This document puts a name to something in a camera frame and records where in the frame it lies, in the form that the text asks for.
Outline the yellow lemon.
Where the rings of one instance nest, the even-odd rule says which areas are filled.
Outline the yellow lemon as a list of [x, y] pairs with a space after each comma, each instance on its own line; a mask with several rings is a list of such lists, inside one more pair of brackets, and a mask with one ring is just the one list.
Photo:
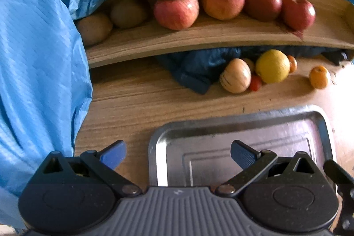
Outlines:
[[255, 72], [266, 84], [285, 80], [291, 70], [288, 57], [279, 50], [268, 50], [256, 61]]

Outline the small orange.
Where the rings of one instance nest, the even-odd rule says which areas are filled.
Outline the small orange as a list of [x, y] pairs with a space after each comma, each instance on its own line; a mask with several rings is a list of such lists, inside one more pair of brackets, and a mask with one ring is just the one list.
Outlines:
[[288, 58], [289, 63], [290, 63], [290, 71], [289, 71], [289, 73], [292, 74], [292, 73], [294, 73], [297, 70], [298, 63], [297, 63], [296, 59], [293, 56], [291, 56], [291, 55], [287, 55], [287, 58]]

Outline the large orange persimmon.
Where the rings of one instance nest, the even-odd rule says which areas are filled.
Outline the large orange persimmon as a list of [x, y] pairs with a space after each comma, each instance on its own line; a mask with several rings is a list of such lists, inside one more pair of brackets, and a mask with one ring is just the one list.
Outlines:
[[319, 65], [310, 71], [309, 81], [314, 89], [325, 89], [331, 82], [331, 76], [324, 66]]

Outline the brown longan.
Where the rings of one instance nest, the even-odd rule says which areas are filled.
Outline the brown longan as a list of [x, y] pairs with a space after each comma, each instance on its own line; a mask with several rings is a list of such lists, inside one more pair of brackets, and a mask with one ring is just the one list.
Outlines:
[[254, 72], [254, 63], [253, 63], [253, 61], [251, 61], [248, 58], [242, 58], [242, 60], [248, 65], [251, 73], [253, 73]]

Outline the metal baking tray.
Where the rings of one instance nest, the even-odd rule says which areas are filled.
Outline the metal baking tray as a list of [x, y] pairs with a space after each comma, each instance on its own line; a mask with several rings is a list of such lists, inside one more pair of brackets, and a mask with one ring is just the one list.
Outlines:
[[306, 152], [319, 168], [336, 158], [326, 114], [315, 105], [186, 120], [151, 136], [149, 184], [217, 187], [255, 163], [263, 150], [279, 157]]

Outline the light blue hanging garment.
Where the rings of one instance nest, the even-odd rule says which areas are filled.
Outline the light blue hanging garment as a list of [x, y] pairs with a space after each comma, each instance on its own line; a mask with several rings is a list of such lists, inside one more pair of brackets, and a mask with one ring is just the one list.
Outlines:
[[92, 100], [75, 21], [106, 0], [1, 0], [1, 223], [25, 224], [19, 196], [52, 151], [72, 156]]

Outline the dark blue jacket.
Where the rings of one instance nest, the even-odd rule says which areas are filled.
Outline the dark blue jacket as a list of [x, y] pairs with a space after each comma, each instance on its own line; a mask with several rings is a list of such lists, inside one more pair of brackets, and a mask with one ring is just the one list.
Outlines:
[[339, 65], [343, 60], [353, 60], [352, 50], [312, 46], [223, 47], [162, 54], [155, 59], [180, 85], [203, 95], [219, 80], [232, 59], [256, 60], [270, 49], [280, 50], [295, 58], [311, 58], [321, 54], [335, 65]]

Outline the left brown kiwi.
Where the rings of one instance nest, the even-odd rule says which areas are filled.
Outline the left brown kiwi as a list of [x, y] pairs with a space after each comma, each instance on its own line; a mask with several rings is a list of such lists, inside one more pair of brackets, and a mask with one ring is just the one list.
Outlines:
[[103, 13], [91, 14], [76, 23], [84, 46], [93, 46], [104, 41], [113, 29], [113, 23]]

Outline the brown kiwi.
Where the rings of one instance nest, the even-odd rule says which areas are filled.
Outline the brown kiwi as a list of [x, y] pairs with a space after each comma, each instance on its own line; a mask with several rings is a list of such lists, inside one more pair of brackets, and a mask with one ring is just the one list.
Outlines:
[[136, 0], [120, 0], [110, 12], [111, 21], [121, 29], [130, 29], [143, 23], [148, 18], [144, 6]]
[[113, 23], [103, 13], [91, 14], [76, 23], [84, 46], [93, 46], [104, 41], [113, 29]]

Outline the right brown kiwi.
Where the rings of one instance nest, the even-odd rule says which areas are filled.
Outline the right brown kiwi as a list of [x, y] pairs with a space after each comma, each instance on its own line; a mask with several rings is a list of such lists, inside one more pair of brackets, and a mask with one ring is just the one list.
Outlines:
[[111, 21], [121, 29], [130, 29], [143, 23], [148, 18], [144, 6], [136, 0], [120, 0], [110, 12]]

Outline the rightmost red apple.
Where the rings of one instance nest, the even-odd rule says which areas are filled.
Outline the rightmost red apple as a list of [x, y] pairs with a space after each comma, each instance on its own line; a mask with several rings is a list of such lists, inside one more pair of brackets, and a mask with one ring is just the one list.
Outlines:
[[283, 0], [281, 18], [292, 30], [303, 31], [313, 25], [316, 11], [307, 0]]

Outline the curved wooden shelf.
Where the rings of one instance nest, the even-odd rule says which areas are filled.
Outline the curved wooden shelf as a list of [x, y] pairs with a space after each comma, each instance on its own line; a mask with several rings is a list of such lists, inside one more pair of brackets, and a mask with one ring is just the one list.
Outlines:
[[307, 0], [316, 11], [312, 27], [288, 32], [279, 22], [261, 22], [242, 14], [219, 21], [200, 13], [194, 25], [171, 31], [151, 20], [141, 26], [113, 30], [110, 37], [86, 49], [89, 66], [216, 47], [290, 45], [353, 50], [353, 4], [348, 0]]

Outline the dark red apple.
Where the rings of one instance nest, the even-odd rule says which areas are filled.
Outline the dark red apple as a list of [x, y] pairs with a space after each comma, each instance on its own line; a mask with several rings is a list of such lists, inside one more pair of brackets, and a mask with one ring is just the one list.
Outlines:
[[245, 0], [245, 12], [253, 19], [269, 22], [281, 12], [282, 0]]

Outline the pale red apple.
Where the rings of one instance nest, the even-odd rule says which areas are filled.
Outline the pale red apple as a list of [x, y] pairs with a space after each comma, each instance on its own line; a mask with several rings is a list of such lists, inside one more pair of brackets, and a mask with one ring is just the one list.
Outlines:
[[232, 20], [243, 10], [245, 0], [202, 0], [202, 6], [212, 18], [217, 20]]
[[160, 26], [180, 31], [191, 27], [198, 18], [199, 2], [198, 0], [157, 0], [153, 12]]

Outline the leftmost pale red apple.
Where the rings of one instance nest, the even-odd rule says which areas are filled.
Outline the leftmost pale red apple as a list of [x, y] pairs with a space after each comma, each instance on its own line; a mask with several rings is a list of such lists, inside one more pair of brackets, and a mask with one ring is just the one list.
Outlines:
[[160, 26], [180, 31], [191, 27], [198, 18], [199, 2], [198, 0], [157, 0], [153, 12]]

